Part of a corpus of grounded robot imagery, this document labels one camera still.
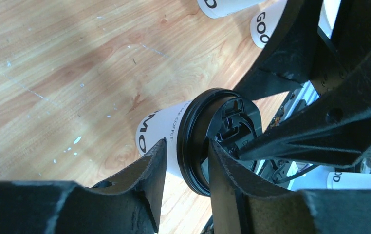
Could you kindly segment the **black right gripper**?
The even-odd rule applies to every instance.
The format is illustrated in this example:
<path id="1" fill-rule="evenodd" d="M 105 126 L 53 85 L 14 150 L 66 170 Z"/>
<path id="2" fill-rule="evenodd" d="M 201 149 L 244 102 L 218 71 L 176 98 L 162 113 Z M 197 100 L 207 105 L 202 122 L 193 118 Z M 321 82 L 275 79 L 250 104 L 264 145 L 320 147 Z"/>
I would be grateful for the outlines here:
<path id="1" fill-rule="evenodd" d="M 325 94 L 250 141 L 238 159 L 349 167 L 371 151 L 371 0 L 341 1 L 330 38 L 317 33 L 322 4 L 287 0 L 270 40 L 233 90 L 257 100 L 301 88 L 311 72 L 315 90 Z"/>

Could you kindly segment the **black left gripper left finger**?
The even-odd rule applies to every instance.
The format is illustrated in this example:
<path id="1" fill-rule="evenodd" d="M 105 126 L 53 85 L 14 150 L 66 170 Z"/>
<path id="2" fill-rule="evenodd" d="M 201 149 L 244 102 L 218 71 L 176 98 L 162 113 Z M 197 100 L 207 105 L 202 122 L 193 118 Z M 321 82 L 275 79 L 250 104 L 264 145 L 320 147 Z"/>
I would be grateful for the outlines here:
<path id="1" fill-rule="evenodd" d="M 154 234 L 159 231 L 167 142 L 94 186 L 0 181 L 0 234 Z"/>

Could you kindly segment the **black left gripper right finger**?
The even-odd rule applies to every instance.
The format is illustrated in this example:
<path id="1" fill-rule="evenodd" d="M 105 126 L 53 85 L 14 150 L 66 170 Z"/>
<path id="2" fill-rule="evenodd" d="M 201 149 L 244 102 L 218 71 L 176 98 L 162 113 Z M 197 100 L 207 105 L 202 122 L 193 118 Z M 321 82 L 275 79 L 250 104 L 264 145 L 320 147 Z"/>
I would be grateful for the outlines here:
<path id="1" fill-rule="evenodd" d="M 208 149 L 209 189 L 217 234 L 371 234 L 371 190 L 290 191 Z"/>

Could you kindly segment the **white paper coffee cup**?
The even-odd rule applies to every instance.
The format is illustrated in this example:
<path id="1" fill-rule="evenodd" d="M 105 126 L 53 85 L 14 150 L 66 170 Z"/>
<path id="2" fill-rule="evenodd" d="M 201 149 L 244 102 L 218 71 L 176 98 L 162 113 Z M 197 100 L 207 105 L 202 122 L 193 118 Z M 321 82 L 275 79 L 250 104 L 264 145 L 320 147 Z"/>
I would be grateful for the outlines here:
<path id="1" fill-rule="evenodd" d="M 228 16 L 265 0 L 197 0 L 202 12 L 212 19 Z"/>

